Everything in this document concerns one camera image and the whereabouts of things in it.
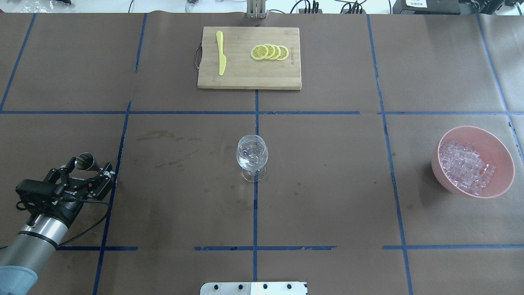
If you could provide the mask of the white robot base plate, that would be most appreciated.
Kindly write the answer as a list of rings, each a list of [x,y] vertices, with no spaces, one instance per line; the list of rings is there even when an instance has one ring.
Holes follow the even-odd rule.
[[[201,295],[307,295],[306,282],[208,282],[200,289]]]

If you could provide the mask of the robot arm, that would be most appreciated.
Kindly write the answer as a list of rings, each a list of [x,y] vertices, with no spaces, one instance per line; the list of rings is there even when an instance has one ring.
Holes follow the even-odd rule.
[[[112,205],[104,198],[115,183],[111,163],[81,163],[73,157],[66,165],[53,168],[41,181],[25,179],[16,186],[16,208],[30,213],[12,243],[1,249],[2,295],[26,295],[38,281],[39,273],[60,246],[85,204],[102,204],[109,215]]]

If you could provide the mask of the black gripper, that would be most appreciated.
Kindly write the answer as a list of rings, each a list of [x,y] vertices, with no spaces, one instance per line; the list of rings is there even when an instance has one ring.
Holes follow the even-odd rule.
[[[60,195],[54,201],[80,202],[89,200],[102,202],[114,185],[115,172],[110,162],[107,162],[96,176],[89,179],[71,178],[75,169],[74,163],[68,163],[60,168],[52,168],[44,177],[45,183],[62,187]]]

